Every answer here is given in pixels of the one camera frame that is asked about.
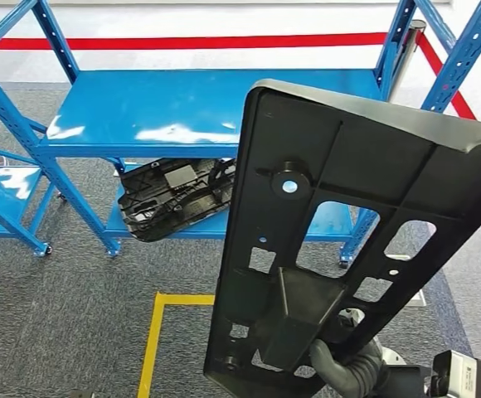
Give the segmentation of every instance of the white label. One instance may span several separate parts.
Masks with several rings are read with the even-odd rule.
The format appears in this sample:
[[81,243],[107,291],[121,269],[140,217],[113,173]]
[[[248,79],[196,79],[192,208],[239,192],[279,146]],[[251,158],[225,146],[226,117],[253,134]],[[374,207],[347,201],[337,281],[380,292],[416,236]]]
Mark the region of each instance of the white label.
[[463,388],[466,391],[473,392],[475,390],[476,372],[470,366],[464,364],[463,369]]

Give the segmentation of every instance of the yellow floor tape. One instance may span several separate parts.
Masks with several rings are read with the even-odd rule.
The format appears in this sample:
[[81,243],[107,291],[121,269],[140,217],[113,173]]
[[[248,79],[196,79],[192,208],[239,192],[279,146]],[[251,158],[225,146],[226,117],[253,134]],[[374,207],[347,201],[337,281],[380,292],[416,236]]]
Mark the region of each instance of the yellow floor tape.
[[214,294],[162,294],[156,293],[154,299],[153,317],[150,321],[149,338],[143,360],[141,380],[139,382],[137,398],[149,398],[153,383],[154,362],[156,359],[158,342],[161,323],[163,320],[163,310],[165,305],[213,305]]

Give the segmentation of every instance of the blue metal shelf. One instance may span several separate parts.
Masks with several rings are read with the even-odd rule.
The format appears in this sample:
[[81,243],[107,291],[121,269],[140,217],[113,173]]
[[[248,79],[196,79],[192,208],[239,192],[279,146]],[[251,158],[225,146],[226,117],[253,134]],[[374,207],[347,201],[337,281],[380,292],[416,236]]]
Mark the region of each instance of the blue metal shelf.
[[[442,112],[481,53],[481,0],[457,41],[431,0],[402,0],[374,70],[89,70],[81,71],[47,0],[21,0],[0,21],[0,38],[31,9],[73,84],[47,129],[26,119],[0,87],[0,120],[33,161],[81,215],[110,255],[116,237],[128,236],[116,205],[107,225],[89,206],[58,164],[59,157],[104,158],[121,172],[122,157],[230,158],[237,152],[244,99],[257,80],[273,78],[387,100],[405,53],[409,24],[419,7],[449,54],[423,108]],[[41,141],[33,130],[45,133]],[[44,207],[48,201],[44,197]],[[315,218],[308,240],[340,240],[340,259],[354,252],[374,221],[359,212],[352,226],[347,206],[326,205]],[[41,220],[37,213],[31,229]],[[227,213],[202,221],[177,237],[222,237]],[[0,218],[0,224],[29,245],[29,231]]]
[[[119,186],[116,199],[122,196],[124,189]],[[221,211],[205,220],[197,222],[171,235],[181,239],[224,239],[226,236],[228,211]],[[352,237],[353,223],[347,205],[327,201],[318,207],[310,223],[305,240],[342,242]],[[117,200],[113,202],[112,211],[106,225],[105,234],[113,238],[131,238],[125,225]]]
[[[39,167],[0,167],[0,212],[21,221],[41,177]],[[0,224],[0,237],[8,233]]]
[[42,176],[42,169],[37,166],[0,167],[0,238],[18,238],[38,256],[50,253],[51,247],[39,240],[35,233],[49,203],[54,184],[47,188],[28,228],[21,225],[21,219]]
[[234,157],[244,99],[265,78],[380,96],[372,70],[87,70],[39,149],[59,157]]

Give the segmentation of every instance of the black automotive panel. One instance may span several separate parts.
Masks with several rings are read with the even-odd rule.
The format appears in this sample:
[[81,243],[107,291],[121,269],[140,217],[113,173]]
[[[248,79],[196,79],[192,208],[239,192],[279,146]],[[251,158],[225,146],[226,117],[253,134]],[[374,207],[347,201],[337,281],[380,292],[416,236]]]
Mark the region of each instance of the black automotive panel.
[[120,176],[119,203],[131,235],[153,242],[227,208],[234,175],[234,159],[158,159]]
[[[324,201],[380,215],[338,279],[296,264],[307,227]],[[408,261],[383,253],[401,225],[412,220],[436,231]],[[233,396],[313,396],[324,383],[294,372],[310,364],[307,353],[314,338],[345,363],[479,226],[481,123],[264,80],[245,105],[204,371]],[[254,247],[275,253],[269,273],[248,268]],[[366,277],[391,286],[376,302],[355,297]],[[349,328],[339,315],[346,308],[365,317]],[[248,332],[230,336],[233,326]],[[252,361],[256,353],[273,368],[257,366]],[[414,373],[419,376],[419,369]],[[403,390],[412,385],[402,384]],[[414,385],[420,391],[395,396],[423,396],[422,382]]]

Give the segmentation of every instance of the blue shelf board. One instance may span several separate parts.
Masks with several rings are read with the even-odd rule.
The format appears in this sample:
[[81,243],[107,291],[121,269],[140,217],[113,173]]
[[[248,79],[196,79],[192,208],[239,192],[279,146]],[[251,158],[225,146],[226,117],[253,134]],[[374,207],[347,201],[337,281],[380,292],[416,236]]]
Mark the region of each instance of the blue shelf board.
[[[0,212],[21,221],[41,176],[39,167],[0,167]],[[8,234],[0,225],[0,236]]]
[[[119,186],[117,198],[124,190]],[[177,239],[224,239],[226,236],[228,211],[221,211],[202,221],[196,222],[182,231],[174,233],[169,238]],[[343,242],[351,238],[353,224],[347,205],[327,201],[322,203],[310,223],[306,239],[308,241]],[[106,226],[105,234],[111,237],[131,238],[127,230],[117,200],[113,202],[112,211]]]
[[266,78],[380,96],[372,70],[85,70],[39,148],[60,157],[235,157],[246,94]]

